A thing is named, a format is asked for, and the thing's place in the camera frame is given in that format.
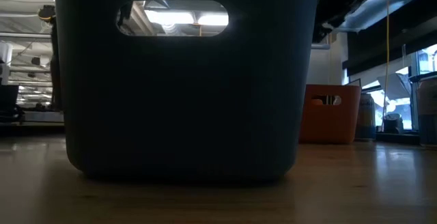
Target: ceiling light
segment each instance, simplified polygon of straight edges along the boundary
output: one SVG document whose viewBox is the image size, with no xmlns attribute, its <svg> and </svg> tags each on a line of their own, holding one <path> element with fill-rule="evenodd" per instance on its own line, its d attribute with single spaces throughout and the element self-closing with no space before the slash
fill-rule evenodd
<svg viewBox="0 0 437 224">
<path fill-rule="evenodd" d="M 226 14 L 209 14 L 201 16 L 198 23 L 200 25 L 227 26 L 229 23 L 229 16 Z"/>
<path fill-rule="evenodd" d="M 41 94 L 21 94 L 22 96 L 26 96 L 28 98 L 41 98 Z"/>
<path fill-rule="evenodd" d="M 50 85 L 52 83 L 51 81 L 18 81 L 18 80 L 9 80 L 9 82 L 10 83 L 25 83 L 25 84 L 27 84 L 27 83 L 47 84 L 48 87 L 51 87 Z"/>
<path fill-rule="evenodd" d="M 161 25 L 194 23 L 193 15 L 190 12 L 155 12 L 146 10 L 145 13 L 150 22 Z"/>
</svg>

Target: wooden floor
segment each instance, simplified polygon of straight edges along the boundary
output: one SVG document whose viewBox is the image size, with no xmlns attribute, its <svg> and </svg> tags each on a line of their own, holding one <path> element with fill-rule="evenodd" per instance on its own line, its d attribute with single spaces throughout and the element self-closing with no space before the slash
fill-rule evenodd
<svg viewBox="0 0 437 224">
<path fill-rule="evenodd" d="M 301 145 L 285 179 L 255 188 L 102 183 L 62 137 L 1 139 L 0 223 L 437 223 L 437 152 Z"/>
</svg>

